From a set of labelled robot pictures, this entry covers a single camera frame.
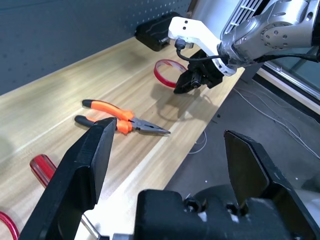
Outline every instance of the pliers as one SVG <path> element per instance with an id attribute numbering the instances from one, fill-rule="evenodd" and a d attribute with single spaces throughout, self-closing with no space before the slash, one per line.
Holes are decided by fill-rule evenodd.
<path id="1" fill-rule="evenodd" d="M 151 122 L 136 118 L 132 111 L 122 110 L 117 106 L 114 106 L 105 101 L 85 99 L 82 101 L 82 105 L 87 108 L 112 114 L 120 119 L 116 123 L 116 128 L 119 132 L 124 134 L 127 134 L 132 130 L 139 130 L 144 133 L 170 134 L 170 131 L 162 127 L 159 127 Z M 95 119 L 83 115 L 77 115 L 74 120 L 78 124 L 89 128 L 96 122 Z"/>

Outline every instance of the white bracket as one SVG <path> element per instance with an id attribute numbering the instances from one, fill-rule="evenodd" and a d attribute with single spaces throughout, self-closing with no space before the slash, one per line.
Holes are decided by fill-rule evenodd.
<path id="1" fill-rule="evenodd" d="M 168 37 L 170 39 L 183 39 L 186 43 L 197 44 L 208 56 L 217 56 L 218 39 L 202 21 L 174 17 L 169 26 Z M 231 76 L 237 72 L 236 69 L 227 67 L 220 58 L 212 59 L 216 68 L 226 76 Z"/>

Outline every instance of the black case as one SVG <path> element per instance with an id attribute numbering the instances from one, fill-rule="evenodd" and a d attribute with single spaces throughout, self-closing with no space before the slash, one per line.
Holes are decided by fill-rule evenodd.
<path id="1" fill-rule="evenodd" d="M 177 12 L 170 12 L 157 19 L 140 24 L 135 37 L 153 51 L 159 52 L 169 44 L 168 31 L 172 18 L 181 17 Z"/>

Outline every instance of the wooden tabletop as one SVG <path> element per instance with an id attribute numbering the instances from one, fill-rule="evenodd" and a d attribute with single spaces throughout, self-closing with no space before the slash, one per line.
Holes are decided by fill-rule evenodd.
<path id="1" fill-rule="evenodd" d="M 183 53 L 191 56 L 197 50 Z M 131 38 L 0 96 L 0 211 L 19 231 L 44 191 L 30 160 L 47 154 L 58 165 L 86 131 L 75 124 L 76 115 L 108 116 L 82 107 L 83 99 L 97 99 L 171 131 L 170 137 L 115 134 L 99 203 L 86 216 L 104 235 L 133 232 L 138 193 L 166 186 L 244 70 L 213 89 L 202 86 L 174 95 L 154 77 L 160 59 L 188 64 L 172 46 L 154 52 Z M 166 66 L 161 71 L 172 79 L 180 74 Z M 0 239 L 11 239 L 1 223 Z"/>

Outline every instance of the pegboard wall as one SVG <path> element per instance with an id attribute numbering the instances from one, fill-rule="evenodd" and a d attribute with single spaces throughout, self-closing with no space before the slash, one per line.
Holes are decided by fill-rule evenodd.
<path id="1" fill-rule="evenodd" d="M 0 95 L 134 36 L 191 0 L 1 0 Z"/>

